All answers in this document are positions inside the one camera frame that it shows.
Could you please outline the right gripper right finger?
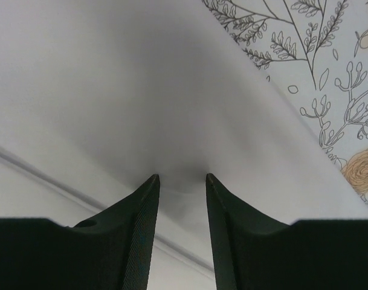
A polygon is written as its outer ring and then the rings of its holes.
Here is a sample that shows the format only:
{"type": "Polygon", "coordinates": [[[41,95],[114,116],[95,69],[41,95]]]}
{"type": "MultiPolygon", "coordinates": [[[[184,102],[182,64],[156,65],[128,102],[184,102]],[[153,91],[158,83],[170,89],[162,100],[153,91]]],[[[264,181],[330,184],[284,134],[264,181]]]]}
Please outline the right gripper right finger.
{"type": "Polygon", "coordinates": [[[218,289],[368,289],[368,219],[284,224],[205,179],[218,289]]]}

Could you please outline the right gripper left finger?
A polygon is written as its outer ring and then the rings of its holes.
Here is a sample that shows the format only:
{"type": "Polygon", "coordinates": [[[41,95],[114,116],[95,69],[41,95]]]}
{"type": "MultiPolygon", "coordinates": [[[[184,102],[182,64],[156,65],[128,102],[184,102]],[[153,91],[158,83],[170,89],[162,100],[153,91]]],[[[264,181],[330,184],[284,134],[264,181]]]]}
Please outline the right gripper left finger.
{"type": "Polygon", "coordinates": [[[73,227],[0,218],[0,289],[146,289],[159,197],[152,175],[73,227]]]}

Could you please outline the white t shirt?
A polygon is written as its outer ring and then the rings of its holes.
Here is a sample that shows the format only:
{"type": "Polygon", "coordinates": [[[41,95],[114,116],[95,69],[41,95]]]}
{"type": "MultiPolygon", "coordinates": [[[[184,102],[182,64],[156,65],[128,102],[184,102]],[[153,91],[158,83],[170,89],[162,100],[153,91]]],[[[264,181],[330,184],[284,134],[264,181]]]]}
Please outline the white t shirt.
{"type": "Polygon", "coordinates": [[[0,218],[73,227],[152,175],[146,289],[218,289],[205,179],[291,225],[368,219],[205,1],[0,1],[0,218]]]}

